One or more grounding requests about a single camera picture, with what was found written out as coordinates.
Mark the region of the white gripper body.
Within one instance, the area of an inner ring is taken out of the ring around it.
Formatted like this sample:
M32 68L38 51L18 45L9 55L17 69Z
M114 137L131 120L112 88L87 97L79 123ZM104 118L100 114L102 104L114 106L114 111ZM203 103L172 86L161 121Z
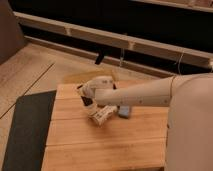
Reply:
M77 87L77 92L83 97L94 97L97 89L112 89L114 79L112 76L97 76Z

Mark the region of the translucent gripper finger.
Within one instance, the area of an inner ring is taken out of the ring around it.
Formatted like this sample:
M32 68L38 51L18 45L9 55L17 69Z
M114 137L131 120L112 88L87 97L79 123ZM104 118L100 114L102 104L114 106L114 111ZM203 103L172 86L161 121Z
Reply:
M94 104L93 100L90 98L82 97L82 101L86 107L92 106Z
M63 78L65 84L70 83L85 83L97 76L111 76L115 81L118 80L117 74L111 69L101 69L90 72L83 72L74 75L67 75Z

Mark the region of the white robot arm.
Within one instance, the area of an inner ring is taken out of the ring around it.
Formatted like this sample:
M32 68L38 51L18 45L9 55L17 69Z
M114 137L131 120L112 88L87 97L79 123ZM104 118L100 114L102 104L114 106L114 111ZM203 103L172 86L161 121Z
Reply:
M76 90L102 106L166 107L165 171L213 171L213 72L124 88L117 88L111 76L97 76Z

